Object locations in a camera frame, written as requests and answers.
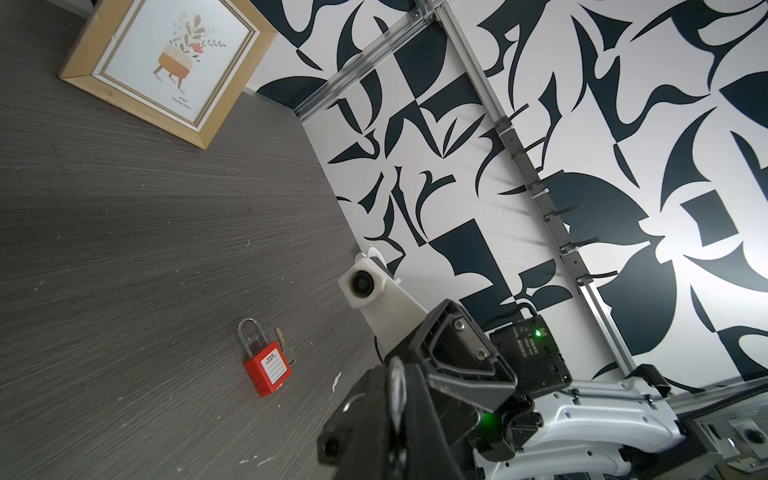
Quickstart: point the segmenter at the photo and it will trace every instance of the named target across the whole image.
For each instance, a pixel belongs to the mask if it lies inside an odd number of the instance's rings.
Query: red padlock
[[[243,336],[243,324],[245,322],[253,322],[256,325],[261,333],[261,338],[264,340],[264,345],[266,345],[266,348],[255,356],[250,351],[248,342]],[[240,335],[240,340],[243,341],[245,351],[248,352],[249,359],[243,365],[245,365],[245,370],[248,370],[248,375],[253,380],[256,390],[262,397],[272,395],[293,372],[286,362],[286,357],[283,356],[283,351],[280,350],[277,341],[267,342],[261,325],[252,318],[242,319],[240,325],[237,326],[237,333]]]

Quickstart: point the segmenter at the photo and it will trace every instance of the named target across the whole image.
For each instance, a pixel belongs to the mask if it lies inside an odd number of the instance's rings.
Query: white label
[[[272,385],[274,385],[277,380],[280,380],[280,377],[288,371],[288,367],[286,367],[286,363],[283,361],[283,357],[277,352],[277,349],[272,350],[269,355],[261,360],[261,366],[266,370],[266,376],[270,377]]]

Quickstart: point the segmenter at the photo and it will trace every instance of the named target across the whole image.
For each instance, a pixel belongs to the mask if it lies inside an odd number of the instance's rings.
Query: framed illustration
[[[276,35],[249,0],[101,0],[59,76],[207,148]]]

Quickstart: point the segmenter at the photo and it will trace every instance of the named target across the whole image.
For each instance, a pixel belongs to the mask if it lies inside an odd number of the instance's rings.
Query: metal hook
[[[266,348],[266,346],[269,345],[270,343],[266,340],[266,335],[264,334],[264,330],[261,329],[261,325],[259,325],[259,323],[256,320],[252,318],[242,319],[240,323],[237,325],[237,335],[240,336],[240,341],[243,342],[243,346],[245,347],[245,351],[248,352],[248,356],[250,358],[253,358],[253,353],[250,351],[248,342],[246,342],[245,336],[243,335],[243,324],[245,322],[253,322],[253,324],[256,325],[256,327],[259,329],[259,333],[261,333],[261,338],[264,340],[262,348]]]

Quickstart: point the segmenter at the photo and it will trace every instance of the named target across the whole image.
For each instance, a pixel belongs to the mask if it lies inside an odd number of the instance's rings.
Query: abstract pattern wallpaper
[[[291,108],[381,36],[415,0],[251,0],[279,32],[247,88]],[[380,90],[376,73],[366,88]]]
[[[768,3],[456,2],[638,363],[768,374]]]
[[[304,125],[363,249],[426,308],[461,300],[486,329],[541,310],[574,376],[613,360],[519,185],[458,54],[432,24]]]

